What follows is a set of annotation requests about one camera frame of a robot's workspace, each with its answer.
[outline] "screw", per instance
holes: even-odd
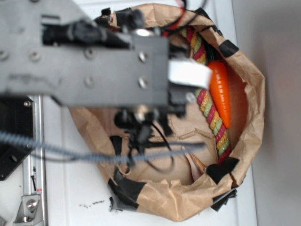
[[[32,104],[30,103],[30,101],[25,101],[23,104],[25,107],[30,107]]]
[[[195,95],[193,93],[186,93],[186,100],[188,101],[188,103],[195,103],[197,101],[197,98],[195,97]]]
[[[0,61],[4,61],[8,58],[8,52],[0,49]]]
[[[84,83],[87,87],[92,88],[94,86],[94,79],[92,76],[85,77]]]
[[[95,57],[95,51],[92,48],[86,48],[84,53],[86,58],[89,60],[92,60]]]
[[[142,89],[146,89],[148,86],[148,82],[147,82],[146,78],[144,78],[144,77],[140,77],[138,79],[138,83]]]
[[[41,60],[41,57],[41,54],[36,50],[32,50],[29,53],[29,58],[33,62],[38,62],[39,60]]]
[[[143,63],[146,62],[147,54],[145,54],[143,52],[139,52],[138,56],[139,56],[139,59],[141,60],[141,62],[143,62]]]
[[[27,202],[27,208],[30,210],[30,211],[34,211],[36,210],[38,207],[38,203],[33,200],[33,199],[30,199],[28,202]]]

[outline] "carrot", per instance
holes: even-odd
[[[210,82],[211,96],[225,127],[229,128],[231,121],[231,111],[229,83],[226,66],[223,64],[223,62],[212,61],[208,64],[208,67],[213,71]]]

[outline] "white surface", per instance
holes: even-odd
[[[77,131],[69,110],[46,99],[45,141],[82,153],[90,153]],[[111,196],[96,165],[85,162],[46,162],[49,225],[174,225],[153,215],[130,211],[109,211]],[[178,225],[256,226],[252,172],[248,171],[238,196],[230,199],[219,212],[208,208]]]
[[[22,164],[7,178],[0,181],[0,216],[7,221],[7,226],[13,225],[23,196],[23,166]]]
[[[209,88],[212,70],[194,59],[168,61],[168,80],[174,84]]]
[[[238,46],[266,77],[265,133],[253,162],[258,225],[300,225],[301,1],[233,7]]]

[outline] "braided rope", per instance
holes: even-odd
[[[180,31],[180,34],[190,43],[193,59],[200,64],[206,64],[205,44],[202,36],[195,32],[191,26]],[[199,89],[196,92],[200,110],[207,118],[210,129],[213,131],[216,142],[216,149],[219,156],[218,162],[223,162],[231,153],[230,141],[227,136],[226,127],[224,126],[220,115],[214,103],[209,98],[209,92],[206,89]]]

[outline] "black cable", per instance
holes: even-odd
[[[207,3],[207,0],[204,0],[201,8],[204,8],[206,3]],[[197,18],[197,16],[199,16],[199,14],[196,13],[186,24],[184,24],[174,30],[167,30],[167,32],[169,32],[168,36],[173,35],[173,34],[179,32],[180,30],[182,30],[183,28],[187,27],[195,18]]]
[[[156,131],[160,134],[160,136],[162,137],[162,139],[163,139],[163,141],[164,141],[164,143],[166,144],[166,147],[169,149],[169,151],[171,152],[172,151],[172,149],[170,148],[170,146],[169,146],[169,143],[168,143],[168,141],[166,140],[166,138],[165,138],[165,136],[163,135],[163,133],[159,130],[159,128],[154,124],[154,123],[152,123],[151,124],[155,129],[156,129]],[[169,172],[171,172],[173,169],[174,169],[174,157],[173,156],[170,156],[170,158],[171,158],[171,165],[170,165],[170,167],[168,167],[167,169],[160,169],[160,168],[158,168],[157,166],[155,166],[154,164],[152,164],[150,161],[146,161],[147,162],[147,164],[149,165],[149,166],[151,166],[154,170],[156,170],[156,171],[158,171],[159,173],[169,173]]]

